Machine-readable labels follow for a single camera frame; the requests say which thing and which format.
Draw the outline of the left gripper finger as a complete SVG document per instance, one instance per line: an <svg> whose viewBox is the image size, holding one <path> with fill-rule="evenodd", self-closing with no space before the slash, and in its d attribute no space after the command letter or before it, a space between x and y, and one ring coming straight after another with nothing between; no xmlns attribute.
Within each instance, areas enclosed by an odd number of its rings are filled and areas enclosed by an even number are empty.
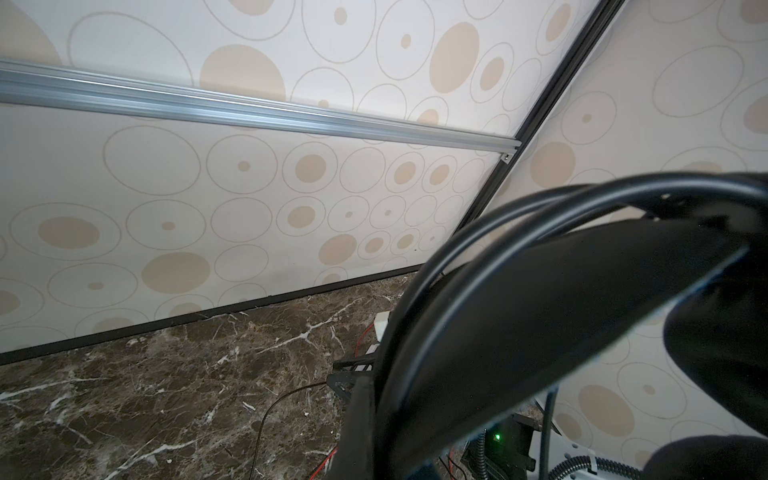
<svg viewBox="0 0 768 480"><path fill-rule="evenodd" d="M346 401L328 479L374 478L375 389L368 372L335 372L327 385Z"/></svg>

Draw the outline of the black blue headphones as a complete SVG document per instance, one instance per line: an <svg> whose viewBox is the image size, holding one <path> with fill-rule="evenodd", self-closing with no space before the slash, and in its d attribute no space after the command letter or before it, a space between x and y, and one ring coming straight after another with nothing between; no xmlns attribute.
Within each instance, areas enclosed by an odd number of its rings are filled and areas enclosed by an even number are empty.
<svg viewBox="0 0 768 480"><path fill-rule="evenodd" d="M767 177L660 172L541 191L463 229L395 307L361 478L428 461L670 308L677 366L756 436L679 440L648 479L767 475Z"/></svg>

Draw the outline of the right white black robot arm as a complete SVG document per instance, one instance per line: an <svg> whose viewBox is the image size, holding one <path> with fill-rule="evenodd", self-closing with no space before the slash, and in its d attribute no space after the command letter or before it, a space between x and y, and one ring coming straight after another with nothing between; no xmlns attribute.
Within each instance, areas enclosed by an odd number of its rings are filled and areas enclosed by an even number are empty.
<svg viewBox="0 0 768 480"><path fill-rule="evenodd" d="M638 479L641 470L572 443L554 424L557 390L542 421L514 413L470 440L460 471L471 479Z"/></svg>

